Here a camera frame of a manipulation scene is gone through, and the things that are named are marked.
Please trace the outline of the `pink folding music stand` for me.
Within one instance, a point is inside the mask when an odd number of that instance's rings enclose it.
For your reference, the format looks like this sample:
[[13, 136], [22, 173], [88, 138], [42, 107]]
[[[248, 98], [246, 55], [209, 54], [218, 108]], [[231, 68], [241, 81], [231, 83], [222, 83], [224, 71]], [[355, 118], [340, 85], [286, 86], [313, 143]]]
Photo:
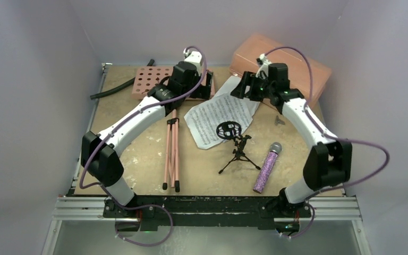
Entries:
[[[136, 99], [143, 99], [147, 93], [157, 85], [160, 79], [172, 73], [173, 66], [146, 66], [137, 70], [134, 78], [132, 95]], [[165, 152], [165, 174], [162, 189], [174, 188], [180, 192], [179, 167], [179, 127], [180, 119], [177, 107], [184, 100], [166, 106], [166, 113], [170, 119], [166, 121], [166, 152]]]

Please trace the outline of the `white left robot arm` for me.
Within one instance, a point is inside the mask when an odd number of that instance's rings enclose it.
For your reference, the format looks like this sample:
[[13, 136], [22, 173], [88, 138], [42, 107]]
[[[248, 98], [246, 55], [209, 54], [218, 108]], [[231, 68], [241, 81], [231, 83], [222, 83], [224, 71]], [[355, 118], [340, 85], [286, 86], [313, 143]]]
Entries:
[[126, 183], [122, 152], [144, 130], [179, 108], [186, 98], [201, 87], [207, 74], [207, 62], [180, 61], [172, 73], [152, 87], [143, 100], [122, 119], [110, 127], [82, 137], [81, 165], [116, 202], [123, 217], [131, 217], [139, 209], [137, 195]]

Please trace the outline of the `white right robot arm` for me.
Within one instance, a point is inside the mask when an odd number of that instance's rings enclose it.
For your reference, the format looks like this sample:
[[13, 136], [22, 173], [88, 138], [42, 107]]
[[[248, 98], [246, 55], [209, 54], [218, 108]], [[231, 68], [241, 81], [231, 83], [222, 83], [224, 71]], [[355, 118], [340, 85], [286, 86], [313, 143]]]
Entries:
[[281, 215], [290, 216], [313, 194], [350, 179], [352, 144], [338, 141], [315, 120], [301, 91], [290, 87], [286, 64], [268, 64], [258, 73], [245, 71], [231, 96], [259, 102], [269, 99], [270, 104], [293, 124], [310, 149], [302, 178], [281, 189], [270, 203]]

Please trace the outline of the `sheet music paper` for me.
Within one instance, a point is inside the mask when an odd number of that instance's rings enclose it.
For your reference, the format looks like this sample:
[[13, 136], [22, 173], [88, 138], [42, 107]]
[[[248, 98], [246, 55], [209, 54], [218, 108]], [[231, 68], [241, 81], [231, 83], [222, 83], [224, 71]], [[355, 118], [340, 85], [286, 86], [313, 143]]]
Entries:
[[193, 106], [185, 114], [185, 122], [199, 149], [209, 149], [223, 141], [216, 132], [220, 123], [237, 122], [243, 132], [251, 124], [259, 103], [230, 95], [240, 81], [238, 76], [229, 77], [212, 99]]

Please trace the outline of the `small grey metal clip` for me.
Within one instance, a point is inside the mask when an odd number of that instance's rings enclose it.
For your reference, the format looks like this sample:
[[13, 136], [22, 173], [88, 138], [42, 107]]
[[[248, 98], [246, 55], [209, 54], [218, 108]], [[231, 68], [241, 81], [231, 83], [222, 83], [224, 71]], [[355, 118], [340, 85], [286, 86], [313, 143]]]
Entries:
[[285, 122], [284, 122], [283, 120], [281, 120], [281, 119], [279, 118], [279, 116], [277, 115], [277, 116], [275, 117], [275, 125], [285, 125]]

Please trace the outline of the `pink translucent storage box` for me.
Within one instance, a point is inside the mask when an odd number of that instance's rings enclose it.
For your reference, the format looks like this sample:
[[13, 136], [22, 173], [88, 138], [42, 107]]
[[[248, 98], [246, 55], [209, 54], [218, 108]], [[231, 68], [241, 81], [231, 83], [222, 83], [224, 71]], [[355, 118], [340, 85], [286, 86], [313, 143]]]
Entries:
[[[234, 52], [229, 70], [239, 76], [242, 76], [245, 71], [256, 72], [258, 70], [256, 59], [261, 54], [281, 46], [282, 44], [279, 42], [264, 35], [253, 34]], [[288, 66], [288, 78], [291, 82], [291, 88], [299, 89], [306, 99], [309, 98], [309, 71], [299, 53], [291, 49], [282, 49], [268, 54], [267, 58], [273, 63], [285, 63]], [[309, 101], [309, 107], [314, 108], [318, 104], [318, 99], [325, 89], [332, 70], [310, 57], [307, 57], [307, 60], [310, 63], [313, 77], [312, 97]]]

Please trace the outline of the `black mini microphone tripod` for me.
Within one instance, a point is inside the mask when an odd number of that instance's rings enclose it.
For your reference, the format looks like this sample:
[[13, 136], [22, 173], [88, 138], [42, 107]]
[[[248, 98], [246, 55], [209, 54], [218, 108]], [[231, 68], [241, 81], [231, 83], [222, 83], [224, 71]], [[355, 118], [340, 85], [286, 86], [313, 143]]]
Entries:
[[218, 174], [222, 174], [225, 168], [234, 161], [250, 162], [257, 170], [261, 170], [261, 168], [250, 160], [244, 152], [247, 141], [252, 137], [250, 135], [242, 135], [242, 127], [238, 122], [226, 121], [220, 123], [216, 128], [216, 134], [223, 140], [232, 140], [235, 146], [235, 149], [232, 151], [234, 157], [218, 172]]

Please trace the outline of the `purple glitter microphone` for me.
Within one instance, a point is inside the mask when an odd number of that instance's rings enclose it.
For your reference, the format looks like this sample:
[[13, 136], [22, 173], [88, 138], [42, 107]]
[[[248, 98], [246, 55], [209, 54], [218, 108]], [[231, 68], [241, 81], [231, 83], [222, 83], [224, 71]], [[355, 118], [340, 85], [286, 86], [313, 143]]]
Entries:
[[255, 193], [261, 194], [266, 186], [266, 183], [270, 177], [270, 174], [275, 166], [275, 162], [282, 151], [282, 145], [279, 142], [271, 144], [268, 154], [263, 161], [263, 166], [253, 186]]

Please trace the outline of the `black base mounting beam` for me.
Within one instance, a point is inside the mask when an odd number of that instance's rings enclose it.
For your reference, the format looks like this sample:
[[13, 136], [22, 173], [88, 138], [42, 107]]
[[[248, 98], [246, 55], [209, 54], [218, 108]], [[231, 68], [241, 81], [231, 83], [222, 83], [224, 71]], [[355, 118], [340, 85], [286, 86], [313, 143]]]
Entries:
[[104, 218], [133, 220], [141, 231], [173, 225], [296, 232], [299, 221], [311, 216], [308, 205], [287, 206], [277, 196], [139, 195], [126, 207], [107, 199], [103, 210]]

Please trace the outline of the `aluminium frame rail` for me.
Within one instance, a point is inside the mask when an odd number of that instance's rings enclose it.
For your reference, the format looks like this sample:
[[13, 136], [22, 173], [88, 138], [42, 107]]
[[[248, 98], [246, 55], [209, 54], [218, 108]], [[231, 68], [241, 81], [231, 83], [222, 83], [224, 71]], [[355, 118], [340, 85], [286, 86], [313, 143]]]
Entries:
[[60, 197], [55, 203], [53, 220], [102, 220], [105, 197]]

